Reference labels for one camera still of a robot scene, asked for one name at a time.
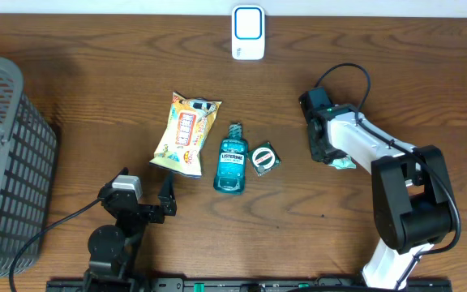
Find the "white barcode scanner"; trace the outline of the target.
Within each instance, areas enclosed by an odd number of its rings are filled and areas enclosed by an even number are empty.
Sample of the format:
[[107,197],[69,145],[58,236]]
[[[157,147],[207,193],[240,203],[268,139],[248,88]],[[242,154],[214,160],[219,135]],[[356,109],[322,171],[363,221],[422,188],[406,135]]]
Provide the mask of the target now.
[[265,53],[265,10],[258,5],[237,5],[231,14],[233,59],[255,61]]

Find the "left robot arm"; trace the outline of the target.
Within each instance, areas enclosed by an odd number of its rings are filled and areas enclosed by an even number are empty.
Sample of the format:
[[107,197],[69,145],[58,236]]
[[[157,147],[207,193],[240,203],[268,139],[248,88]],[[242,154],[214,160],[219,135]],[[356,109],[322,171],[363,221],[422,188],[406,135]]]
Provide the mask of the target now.
[[134,272],[135,259],[149,224],[162,224],[175,216],[174,176],[169,174],[158,193],[158,205],[141,204],[139,177],[127,168],[107,182],[97,196],[115,219],[112,225],[95,229],[88,239],[89,268],[83,291],[149,291],[149,280]]

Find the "grey plastic mesh basket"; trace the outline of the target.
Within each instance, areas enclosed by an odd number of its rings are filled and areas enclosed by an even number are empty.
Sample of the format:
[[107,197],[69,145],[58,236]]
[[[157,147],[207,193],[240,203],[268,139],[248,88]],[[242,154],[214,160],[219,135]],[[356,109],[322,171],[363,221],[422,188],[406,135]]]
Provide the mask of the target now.
[[24,92],[21,70],[0,58],[0,278],[39,257],[40,240],[18,252],[46,225],[57,157],[57,136]]

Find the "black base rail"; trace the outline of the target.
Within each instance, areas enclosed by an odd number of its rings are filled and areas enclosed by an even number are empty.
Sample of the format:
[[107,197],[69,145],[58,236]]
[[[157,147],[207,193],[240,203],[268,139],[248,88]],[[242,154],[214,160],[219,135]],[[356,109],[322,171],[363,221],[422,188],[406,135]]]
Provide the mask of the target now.
[[141,287],[138,285],[96,283],[85,286],[82,280],[48,281],[47,292],[84,291],[151,291],[151,292],[241,292],[241,291],[370,291],[370,287],[349,277],[323,277],[317,280],[184,280],[181,278],[156,278]]

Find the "teal mouthwash bottle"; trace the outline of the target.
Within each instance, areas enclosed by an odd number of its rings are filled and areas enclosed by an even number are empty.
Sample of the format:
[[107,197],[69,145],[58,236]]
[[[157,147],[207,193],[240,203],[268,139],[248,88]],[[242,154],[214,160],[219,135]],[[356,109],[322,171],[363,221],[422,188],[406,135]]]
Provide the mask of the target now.
[[242,138],[242,124],[229,125],[229,133],[221,141],[216,176],[213,187],[216,191],[241,195],[246,184],[246,160],[248,143]]

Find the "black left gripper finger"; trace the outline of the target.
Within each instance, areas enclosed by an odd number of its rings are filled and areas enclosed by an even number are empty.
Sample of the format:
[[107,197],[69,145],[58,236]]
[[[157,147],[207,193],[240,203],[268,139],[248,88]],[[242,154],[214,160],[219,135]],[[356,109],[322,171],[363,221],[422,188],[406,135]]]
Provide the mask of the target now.
[[174,174],[169,173],[158,194],[160,206],[166,216],[175,216],[177,213],[177,203],[174,194]]
[[111,180],[111,182],[114,182],[120,175],[128,175],[129,174],[129,170],[127,167],[124,167],[123,169],[121,169],[119,171],[119,173]]

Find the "teal white packet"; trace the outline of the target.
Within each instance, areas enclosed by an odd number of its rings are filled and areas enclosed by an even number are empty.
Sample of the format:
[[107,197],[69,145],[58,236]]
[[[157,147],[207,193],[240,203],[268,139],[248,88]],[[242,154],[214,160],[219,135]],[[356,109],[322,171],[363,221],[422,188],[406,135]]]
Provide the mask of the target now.
[[329,163],[329,165],[337,170],[350,170],[356,168],[356,164],[352,161],[351,157],[334,159]]

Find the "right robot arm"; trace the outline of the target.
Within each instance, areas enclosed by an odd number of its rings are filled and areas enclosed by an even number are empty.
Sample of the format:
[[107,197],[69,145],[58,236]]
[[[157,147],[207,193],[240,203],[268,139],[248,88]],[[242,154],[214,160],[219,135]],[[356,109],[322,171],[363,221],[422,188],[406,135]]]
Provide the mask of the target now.
[[435,244],[461,233],[448,169],[439,148],[416,147],[369,122],[353,105],[336,105],[323,88],[299,98],[314,161],[341,168],[357,162],[371,175],[380,240],[362,269],[365,286],[401,290]]

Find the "yellow snack bag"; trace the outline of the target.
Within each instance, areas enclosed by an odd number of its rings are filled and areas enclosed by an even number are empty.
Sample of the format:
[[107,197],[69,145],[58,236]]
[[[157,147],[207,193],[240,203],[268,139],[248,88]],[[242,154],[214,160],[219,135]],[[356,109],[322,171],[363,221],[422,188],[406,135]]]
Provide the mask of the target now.
[[200,178],[200,151],[221,104],[221,101],[186,98],[173,92],[167,127],[149,163],[187,177]]

